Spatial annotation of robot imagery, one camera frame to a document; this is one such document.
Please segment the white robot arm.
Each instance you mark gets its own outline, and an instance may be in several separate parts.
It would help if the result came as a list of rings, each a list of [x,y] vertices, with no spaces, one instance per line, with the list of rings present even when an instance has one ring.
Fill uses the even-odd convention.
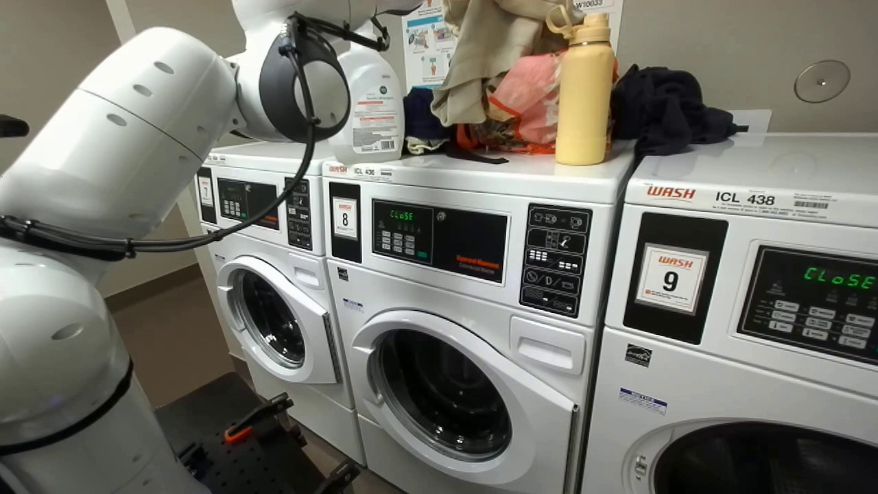
[[[175,26],[107,54],[0,179],[4,494],[208,494],[162,434],[96,288],[226,132],[317,146],[352,111],[339,47],[424,0],[232,0],[234,58]]]

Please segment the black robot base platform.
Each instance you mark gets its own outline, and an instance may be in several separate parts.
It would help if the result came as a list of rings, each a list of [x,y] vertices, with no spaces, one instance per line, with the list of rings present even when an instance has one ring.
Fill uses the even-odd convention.
[[[247,442],[229,446],[222,430],[265,399],[243,376],[226,373],[162,406],[156,417],[184,465],[211,494],[343,494],[359,476],[354,460],[322,471],[306,454],[306,430],[288,410],[262,419]]]

